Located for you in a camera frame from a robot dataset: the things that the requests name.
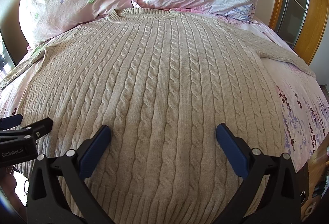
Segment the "beige cable-knit sweater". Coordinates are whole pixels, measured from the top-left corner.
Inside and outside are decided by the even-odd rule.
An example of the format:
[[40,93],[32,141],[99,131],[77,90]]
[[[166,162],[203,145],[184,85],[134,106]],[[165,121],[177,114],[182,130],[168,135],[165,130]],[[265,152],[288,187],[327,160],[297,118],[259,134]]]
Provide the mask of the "beige cable-knit sweater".
[[312,74],[292,51],[221,20],[130,8],[42,43],[1,88],[40,62],[17,111],[24,124],[53,120],[38,144],[48,156],[111,128],[87,184],[116,223],[210,223],[240,184],[217,125],[265,154],[284,151],[264,58]]

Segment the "wooden framed glass door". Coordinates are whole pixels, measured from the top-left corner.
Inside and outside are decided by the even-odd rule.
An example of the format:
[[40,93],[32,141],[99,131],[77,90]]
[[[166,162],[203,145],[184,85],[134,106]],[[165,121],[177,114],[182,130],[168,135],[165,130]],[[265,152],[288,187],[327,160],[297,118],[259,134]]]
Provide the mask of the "wooden framed glass door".
[[269,27],[311,64],[327,25],[328,0],[275,0]]

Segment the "pink floral bed sheet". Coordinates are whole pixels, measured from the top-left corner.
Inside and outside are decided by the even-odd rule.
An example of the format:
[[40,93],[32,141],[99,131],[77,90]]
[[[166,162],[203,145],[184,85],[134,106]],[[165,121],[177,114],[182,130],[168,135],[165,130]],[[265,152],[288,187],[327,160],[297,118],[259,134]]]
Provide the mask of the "pink floral bed sheet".
[[50,117],[49,155],[101,125],[112,142],[100,174],[199,181],[225,173],[215,127],[227,126],[301,168],[328,134],[328,103],[292,51],[218,19],[178,11],[112,10],[41,44],[1,82],[35,67],[18,112]]

